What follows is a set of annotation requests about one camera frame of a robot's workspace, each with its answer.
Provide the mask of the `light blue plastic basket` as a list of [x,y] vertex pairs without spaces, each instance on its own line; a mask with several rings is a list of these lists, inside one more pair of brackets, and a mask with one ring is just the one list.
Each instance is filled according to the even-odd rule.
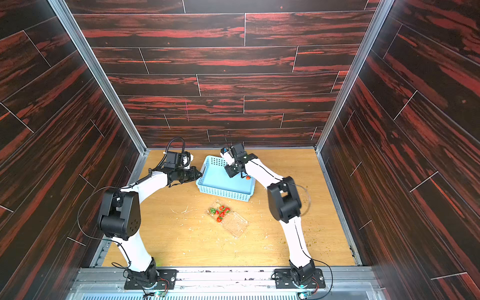
[[240,174],[229,177],[222,157],[206,156],[201,168],[202,177],[196,180],[201,193],[248,202],[255,192],[255,179]]

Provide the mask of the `clear plastic clamshell container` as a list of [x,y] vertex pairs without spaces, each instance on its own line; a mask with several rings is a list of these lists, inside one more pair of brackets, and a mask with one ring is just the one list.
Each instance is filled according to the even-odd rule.
[[[216,217],[215,214],[210,213],[210,209],[212,208],[216,209],[218,212],[220,212],[220,214],[223,213],[225,209],[223,211],[220,211],[220,206],[230,208],[230,211],[225,213],[224,217]],[[249,226],[249,222],[244,217],[242,217],[236,211],[232,210],[230,205],[220,201],[212,203],[212,205],[207,208],[206,212],[215,221],[217,220],[217,218],[221,218],[222,222],[216,221],[217,224],[220,224],[234,238],[239,238],[241,235],[243,235]]]

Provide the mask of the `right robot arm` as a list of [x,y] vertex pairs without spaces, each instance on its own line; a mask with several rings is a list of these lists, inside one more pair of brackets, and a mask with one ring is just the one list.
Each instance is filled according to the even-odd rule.
[[292,177],[282,177],[265,166],[255,154],[248,154],[242,144],[221,149],[229,177],[238,174],[254,178],[267,190],[272,217],[280,223],[289,248],[290,276],[295,285],[307,286],[316,271],[307,250],[301,224],[301,200]]

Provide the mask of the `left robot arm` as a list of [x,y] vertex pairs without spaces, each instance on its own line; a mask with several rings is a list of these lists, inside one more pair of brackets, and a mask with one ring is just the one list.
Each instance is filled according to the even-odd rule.
[[146,251],[140,236],[140,204],[156,191],[198,180],[202,173],[196,167],[162,168],[125,187],[109,187],[103,194],[98,228],[117,244],[130,275],[152,285],[157,280],[155,259]]

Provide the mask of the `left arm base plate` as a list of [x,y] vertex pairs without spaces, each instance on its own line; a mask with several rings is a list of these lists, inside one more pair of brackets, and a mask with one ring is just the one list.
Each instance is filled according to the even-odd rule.
[[173,290],[178,275],[177,269],[156,268],[150,271],[136,272],[127,269],[125,290]]

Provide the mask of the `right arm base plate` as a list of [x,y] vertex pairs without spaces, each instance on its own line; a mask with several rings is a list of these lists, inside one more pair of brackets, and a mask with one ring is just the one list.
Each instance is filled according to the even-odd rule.
[[326,283],[323,272],[320,269],[298,271],[291,268],[275,269],[271,276],[276,289],[325,289]]

